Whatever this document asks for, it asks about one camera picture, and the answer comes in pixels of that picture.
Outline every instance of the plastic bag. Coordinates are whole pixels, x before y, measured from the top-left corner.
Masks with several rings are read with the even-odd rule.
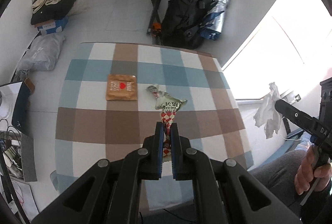
[[[63,33],[40,35],[31,43],[30,49],[19,61],[16,73],[21,70],[52,70],[58,61],[64,41]]]
[[[272,138],[274,131],[278,134],[281,126],[282,115],[275,109],[276,101],[281,99],[278,87],[275,83],[270,83],[271,92],[263,98],[263,103],[254,115],[255,126],[260,127],[263,124],[266,139]]]
[[[75,15],[87,11],[89,5],[86,0],[76,0],[71,10],[68,12],[68,16]]]

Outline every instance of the checkered tablecloth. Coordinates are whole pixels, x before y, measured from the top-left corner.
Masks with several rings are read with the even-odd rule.
[[[138,100],[105,100],[108,74],[135,75]],[[179,133],[210,158],[253,164],[247,133],[216,58],[198,51],[142,44],[82,43],[72,59],[61,93],[55,160],[59,191],[96,161],[124,158],[153,135],[160,110],[146,88],[188,102],[175,116]],[[175,181],[171,162],[159,181],[142,184],[141,210],[154,210],[193,198],[189,181]]]

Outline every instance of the metal bolt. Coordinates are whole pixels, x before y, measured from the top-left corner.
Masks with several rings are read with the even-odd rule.
[[[107,159],[101,159],[98,161],[98,167],[103,168],[108,166],[108,160]]]
[[[140,148],[138,150],[138,154],[140,154],[140,155],[146,155],[148,153],[149,153],[149,151],[146,148]]]
[[[187,154],[196,154],[197,150],[195,148],[189,147],[189,148],[186,149],[186,153]]]
[[[226,160],[226,165],[227,165],[228,167],[235,167],[235,165],[236,165],[236,161],[235,161],[234,159],[227,159],[227,160]]]

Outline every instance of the gray pants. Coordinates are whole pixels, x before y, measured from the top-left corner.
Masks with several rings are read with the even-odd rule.
[[[250,174],[298,216],[300,216],[301,206],[294,199],[296,194],[294,177],[305,155],[305,150],[293,150],[250,171]]]

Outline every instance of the black sleeve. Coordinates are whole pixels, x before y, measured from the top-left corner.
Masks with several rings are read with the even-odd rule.
[[[305,205],[301,208],[301,219],[303,224],[311,224],[323,209],[327,199],[330,196],[332,183],[331,181],[327,187],[320,192],[313,192],[308,198]]]

